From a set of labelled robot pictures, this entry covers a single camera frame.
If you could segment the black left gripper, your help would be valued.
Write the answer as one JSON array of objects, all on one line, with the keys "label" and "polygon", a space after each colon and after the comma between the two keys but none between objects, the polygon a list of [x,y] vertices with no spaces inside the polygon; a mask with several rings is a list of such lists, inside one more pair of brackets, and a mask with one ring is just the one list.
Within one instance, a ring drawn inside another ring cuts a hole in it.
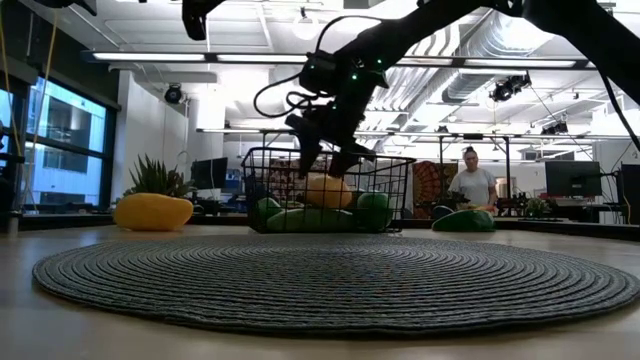
[{"label": "black left gripper", "polygon": [[182,0],[182,22],[187,35],[195,41],[207,37],[207,15],[225,0]]}]

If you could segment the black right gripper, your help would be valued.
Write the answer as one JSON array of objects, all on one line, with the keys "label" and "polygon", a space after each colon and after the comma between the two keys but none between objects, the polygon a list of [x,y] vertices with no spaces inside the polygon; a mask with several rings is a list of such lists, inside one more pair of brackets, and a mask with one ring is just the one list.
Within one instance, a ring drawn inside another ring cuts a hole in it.
[{"label": "black right gripper", "polygon": [[361,158],[375,160],[375,152],[357,144],[354,134],[365,119],[364,112],[375,88],[388,87],[386,64],[379,57],[341,58],[333,54],[320,54],[319,60],[327,72],[322,90],[334,97],[321,114],[320,136],[314,123],[298,115],[289,115],[285,124],[300,143],[300,176],[308,175],[322,151],[321,139],[341,148],[332,153],[328,174],[342,177]]}]

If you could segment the green toy cucumber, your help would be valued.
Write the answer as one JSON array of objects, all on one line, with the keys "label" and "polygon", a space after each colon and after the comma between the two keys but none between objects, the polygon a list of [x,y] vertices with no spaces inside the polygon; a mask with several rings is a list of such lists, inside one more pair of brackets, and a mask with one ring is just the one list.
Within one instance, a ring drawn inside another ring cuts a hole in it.
[{"label": "green toy cucumber", "polygon": [[325,233],[353,231],[357,224],[355,216],[347,211],[297,208],[270,217],[266,227],[271,232]]}]

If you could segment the black wire basket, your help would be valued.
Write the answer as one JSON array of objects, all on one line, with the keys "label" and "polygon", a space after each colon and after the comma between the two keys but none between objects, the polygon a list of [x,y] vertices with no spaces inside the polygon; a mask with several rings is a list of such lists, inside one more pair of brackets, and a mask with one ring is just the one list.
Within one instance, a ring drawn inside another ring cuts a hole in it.
[{"label": "black wire basket", "polygon": [[[300,151],[273,147],[254,147],[248,151],[242,161],[244,190],[247,201],[249,226],[259,233],[294,233],[271,232],[266,222],[257,217],[256,203],[264,197],[271,197],[279,202],[284,210],[297,208],[320,208],[305,201],[307,180],[316,175],[329,175],[332,159],[330,151],[322,151],[316,158],[307,176],[299,175]],[[390,157],[376,155],[373,162],[364,158],[351,167],[342,177],[351,188],[351,202],[342,210],[354,215],[358,198],[364,193],[385,193],[394,210],[394,217],[389,226],[380,232],[370,232],[357,227],[353,231],[360,233],[398,232],[399,222],[405,217],[407,189],[410,166],[414,160],[406,157]]]}]

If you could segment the toy watermelon slice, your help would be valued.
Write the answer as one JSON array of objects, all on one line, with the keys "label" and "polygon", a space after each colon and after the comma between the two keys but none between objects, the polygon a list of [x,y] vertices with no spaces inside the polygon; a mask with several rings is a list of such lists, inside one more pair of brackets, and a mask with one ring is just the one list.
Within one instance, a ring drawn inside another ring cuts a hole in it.
[{"label": "toy watermelon slice", "polygon": [[486,210],[460,210],[439,218],[431,229],[436,232],[492,232],[495,220]]}]

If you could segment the yellow toy fruit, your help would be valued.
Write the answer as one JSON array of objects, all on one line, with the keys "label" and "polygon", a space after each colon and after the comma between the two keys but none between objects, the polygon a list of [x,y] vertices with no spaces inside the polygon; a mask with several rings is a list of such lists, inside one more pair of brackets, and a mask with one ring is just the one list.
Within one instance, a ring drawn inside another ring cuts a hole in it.
[{"label": "yellow toy fruit", "polygon": [[122,198],[115,207],[117,226],[133,231],[174,231],[193,215],[186,199],[156,193],[135,193]]}]

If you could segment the long linear ceiling light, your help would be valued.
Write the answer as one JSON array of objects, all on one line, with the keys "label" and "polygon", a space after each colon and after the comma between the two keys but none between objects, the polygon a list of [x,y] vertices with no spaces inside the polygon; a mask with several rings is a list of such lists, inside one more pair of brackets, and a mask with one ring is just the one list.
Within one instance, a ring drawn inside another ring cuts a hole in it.
[{"label": "long linear ceiling light", "polygon": [[[246,64],[246,65],[303,65],[305,54],[285,53],[158,53],[82,51],[84,60],[91,63],[158,63],[158,64]],[[595,71],[596,66],[582,58],[497,58],[459,56],[406,56],[394,67],[428,67],[499,70],[559,70]]]}]

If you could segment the orange patterned tapestry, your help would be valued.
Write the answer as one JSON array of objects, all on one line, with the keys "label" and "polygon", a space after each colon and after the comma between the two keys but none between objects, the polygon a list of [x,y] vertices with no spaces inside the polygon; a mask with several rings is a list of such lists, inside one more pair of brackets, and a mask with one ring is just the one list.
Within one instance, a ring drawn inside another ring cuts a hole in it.
[{"label": "orange patterned tapestry", "polygon": [[456,164],[440,164],[431,161],[417,162],[412,165],[413,217],[430,219],[431,203],[446,192],[457,173]]}]

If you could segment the white globe pendant lamp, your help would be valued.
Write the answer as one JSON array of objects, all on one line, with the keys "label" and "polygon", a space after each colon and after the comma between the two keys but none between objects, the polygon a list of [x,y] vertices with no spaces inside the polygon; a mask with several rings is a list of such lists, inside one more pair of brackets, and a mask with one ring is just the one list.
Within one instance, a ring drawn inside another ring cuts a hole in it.
[{"label": "white globe pendant lamp", "polygon": [[293,34],[301,40],[312,40],[319,33],[320,23],[315,17],[312,17],[305,7],[300,7],[293,24]]}]

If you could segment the person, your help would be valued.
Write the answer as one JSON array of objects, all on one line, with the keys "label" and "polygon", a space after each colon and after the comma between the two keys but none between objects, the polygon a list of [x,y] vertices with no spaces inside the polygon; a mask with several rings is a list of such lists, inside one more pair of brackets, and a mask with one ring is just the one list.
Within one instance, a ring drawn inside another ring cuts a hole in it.
[{"label": "person", "polygon": [[449,191],[463,195],[468,205],[493,207],[497,202],[495,176],[479,167],[479,158],[473,147],[465,149],[463,160],[466,168],[454,176]]}]

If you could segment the large glass window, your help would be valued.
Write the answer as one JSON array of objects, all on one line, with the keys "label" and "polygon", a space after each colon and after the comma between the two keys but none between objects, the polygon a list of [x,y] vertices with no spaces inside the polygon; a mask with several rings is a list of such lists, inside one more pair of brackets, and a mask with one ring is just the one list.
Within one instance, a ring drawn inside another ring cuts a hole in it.
[{"label": "large glass window", "polygon": [[0,85],[0,211],[104,207],[114,121],[111,109],[53,81]]}]

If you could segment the small green succulent plant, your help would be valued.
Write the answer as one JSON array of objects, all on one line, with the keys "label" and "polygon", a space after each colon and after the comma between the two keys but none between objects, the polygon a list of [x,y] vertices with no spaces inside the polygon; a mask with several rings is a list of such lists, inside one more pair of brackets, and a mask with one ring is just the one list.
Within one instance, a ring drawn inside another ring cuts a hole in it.
[{"label": "small green succulent plant", "polygon": [[194,181],[187,181],[176,167],[167,168],[163,161],[150,159],[147,155],[143,158],[138,157],[129,173],[133,186],[123,193],[124,197],[137,193],[153,193],[184,198],[195,190]]}]

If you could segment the black spotlight cluster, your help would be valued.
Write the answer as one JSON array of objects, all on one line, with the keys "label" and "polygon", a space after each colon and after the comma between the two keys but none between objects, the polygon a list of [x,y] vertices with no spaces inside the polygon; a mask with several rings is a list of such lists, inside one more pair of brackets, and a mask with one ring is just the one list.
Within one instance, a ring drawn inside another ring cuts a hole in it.
[{"label": "black spotlight cluster", "polygon": [[496,103],[506,102],[532,84],[530,75],[513,75],[495,83],[489,98]]}]

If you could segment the silver ventilation duct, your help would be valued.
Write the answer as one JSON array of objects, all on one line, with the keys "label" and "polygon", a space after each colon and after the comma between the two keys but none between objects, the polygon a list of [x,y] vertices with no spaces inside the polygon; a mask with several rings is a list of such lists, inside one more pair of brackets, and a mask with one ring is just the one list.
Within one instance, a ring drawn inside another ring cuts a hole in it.
[{"label": "silver ventilation duct", "polygon": [[[552,37],[553,34],[538,29],[523,18],[492,12],[454,54],[461,57],[528,57]],[[467,74],[460,69],[442,92],[442,100],[462,103],[492,77],[493,74]]]}]

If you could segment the black aluminium table frame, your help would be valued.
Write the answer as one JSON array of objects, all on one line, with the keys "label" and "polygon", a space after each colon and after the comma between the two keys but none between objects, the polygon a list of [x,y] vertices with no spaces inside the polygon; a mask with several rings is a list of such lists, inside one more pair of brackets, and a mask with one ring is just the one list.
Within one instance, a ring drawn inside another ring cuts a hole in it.
[{"label": "black aluminium table frame", "polygon": [[[109,214],[20,215],[17,213],[9,213],[8,215],[0,215],[0,230],[7,230],[10,220],[16,220],[18,229],[22,231],[95,227],[114,224],[112,216]],[[198,215],[193,216],[187,224],[248,227],[248,218]],[[516,218],[498,218],[495,221],[495,229],[497,231],[513,230],[554,233],[640,243],[640,226],[637,225],[604,225],[580,222],[526,221]]]}]

